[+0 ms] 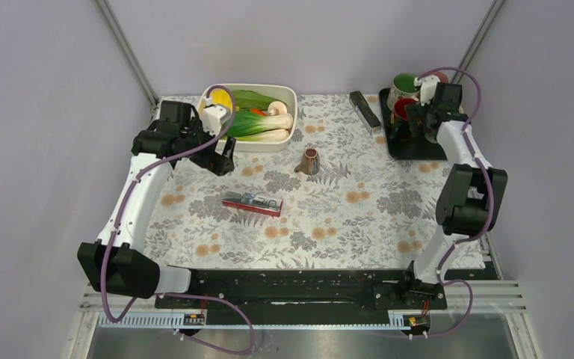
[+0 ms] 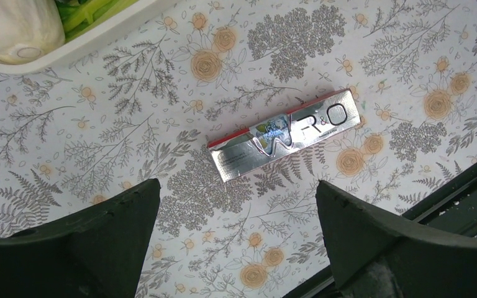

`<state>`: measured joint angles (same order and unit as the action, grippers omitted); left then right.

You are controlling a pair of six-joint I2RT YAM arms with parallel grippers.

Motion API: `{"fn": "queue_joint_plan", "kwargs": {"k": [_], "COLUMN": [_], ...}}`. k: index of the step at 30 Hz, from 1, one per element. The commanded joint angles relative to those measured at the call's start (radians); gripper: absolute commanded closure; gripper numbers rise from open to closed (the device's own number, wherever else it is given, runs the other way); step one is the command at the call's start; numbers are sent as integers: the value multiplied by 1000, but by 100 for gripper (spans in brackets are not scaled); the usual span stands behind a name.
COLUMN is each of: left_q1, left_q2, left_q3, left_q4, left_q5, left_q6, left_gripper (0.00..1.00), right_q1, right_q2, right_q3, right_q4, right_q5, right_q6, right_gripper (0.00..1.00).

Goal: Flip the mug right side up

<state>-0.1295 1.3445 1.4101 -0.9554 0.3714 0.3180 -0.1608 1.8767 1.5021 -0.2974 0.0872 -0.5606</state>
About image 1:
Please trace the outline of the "cream christmas mug green inside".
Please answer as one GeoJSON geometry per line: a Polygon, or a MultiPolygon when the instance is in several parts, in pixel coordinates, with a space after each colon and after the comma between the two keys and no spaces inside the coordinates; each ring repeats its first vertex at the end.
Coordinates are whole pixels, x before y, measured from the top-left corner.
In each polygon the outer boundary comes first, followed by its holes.
{"type": "Polygon", "coordinates": [[[416,76],[412,73],[400,73],[393,79],[386,101],[388,109],[392,110],[394,104],[404,98],[416,96],[419,87],[415,86],[416,76]]]}

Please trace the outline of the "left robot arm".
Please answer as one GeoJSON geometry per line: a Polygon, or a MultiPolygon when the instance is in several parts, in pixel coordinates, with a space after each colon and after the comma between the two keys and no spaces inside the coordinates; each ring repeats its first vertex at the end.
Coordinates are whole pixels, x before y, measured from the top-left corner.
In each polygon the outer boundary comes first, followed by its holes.
{"type": "Polygon", "coordinates": [[[225,105],[197,109],[192,104],[164,100],[156,118],[133,140],[129,174],[103,230],[93,242],[83,242],[77,258],[97,292],[150,298],[173,292],[183,307],[202,297],[191,270],[165,266],[145,253],[146,231],[164,184],[178,162],[189,159],[217,176],[233,170],[234,138],[216,151],[216,134],[232,117],[225,105]]]}

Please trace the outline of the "black interior mug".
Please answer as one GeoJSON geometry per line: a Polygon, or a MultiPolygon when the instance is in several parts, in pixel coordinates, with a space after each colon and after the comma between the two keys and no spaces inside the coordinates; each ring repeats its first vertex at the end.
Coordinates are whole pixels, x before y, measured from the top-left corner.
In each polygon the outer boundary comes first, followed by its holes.
{"type": "Polygon", "coordinates": [[[417,102],[413,98],[400,98],[394,103],[390,116],[390,139],[402,142],[413,139],[406,107],[417,102]]]}

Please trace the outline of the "small brown mug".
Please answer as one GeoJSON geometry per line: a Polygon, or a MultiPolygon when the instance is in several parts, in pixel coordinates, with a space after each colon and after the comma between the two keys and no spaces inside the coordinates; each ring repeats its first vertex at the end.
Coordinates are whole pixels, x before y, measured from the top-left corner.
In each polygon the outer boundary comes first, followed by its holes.
{"type": "Polygon", "coordinates": [[[309,176],[317,174],[319,170],[320,156],[315,148],[306,149],[300,163],[294,168],[295,173],[302,173],[309,176]]]}

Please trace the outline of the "pink ghost pattern mug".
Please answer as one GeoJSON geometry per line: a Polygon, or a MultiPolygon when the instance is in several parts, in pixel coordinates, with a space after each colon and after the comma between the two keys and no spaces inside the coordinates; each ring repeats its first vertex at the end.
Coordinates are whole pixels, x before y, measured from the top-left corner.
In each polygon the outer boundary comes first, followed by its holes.
{"type": "Polygon", "coordinates": [[[448,77],[447,77],[444,73],[442,73],[442,72],[440,72],[440,71],[436,71],[436,72],[434,72],[433,74],[434,74],[435,76],[437,76],[441,82],[443,82],[443,83],[449,83],[449,79],[448,79],[448,77]]]}

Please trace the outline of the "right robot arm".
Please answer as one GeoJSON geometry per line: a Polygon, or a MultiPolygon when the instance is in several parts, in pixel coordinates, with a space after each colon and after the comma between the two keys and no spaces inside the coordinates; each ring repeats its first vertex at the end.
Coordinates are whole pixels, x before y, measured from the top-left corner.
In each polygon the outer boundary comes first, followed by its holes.
{"type": "Polygon", "coordinates": [[[460,111],[462,86],[441,82],[437,76],[417,79],[415,86],[419,101],[406,107],[410,131],[438,144],[451,170],[436,202],[439,229],[397,285],[401,303],[410,308],[435,299],[463,244],[493,228],[508,180],[506,171],[485,159],[469,116],[460,111]]]}

